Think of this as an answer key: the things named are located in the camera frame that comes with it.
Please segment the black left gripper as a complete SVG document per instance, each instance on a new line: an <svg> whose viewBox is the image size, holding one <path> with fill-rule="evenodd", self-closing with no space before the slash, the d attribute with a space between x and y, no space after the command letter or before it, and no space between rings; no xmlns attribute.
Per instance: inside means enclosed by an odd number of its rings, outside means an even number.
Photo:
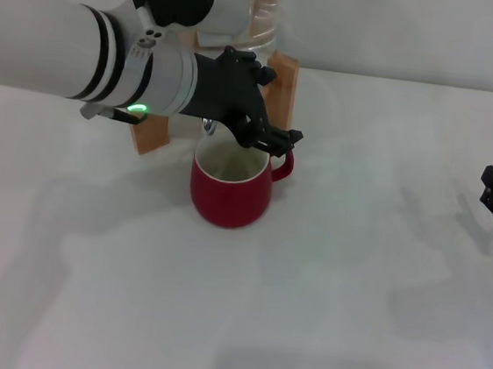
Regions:
<svg viewBox="0 0 493 369"><path fill-rule="evenodd" d="M303 139L299 130L284 130L268 123L261 86L273 82L276 71L263 66L253 51L226 46L223 57L196 56L196 86L183 115L234 125L233 136L243 148L284 156Z"/></svg>

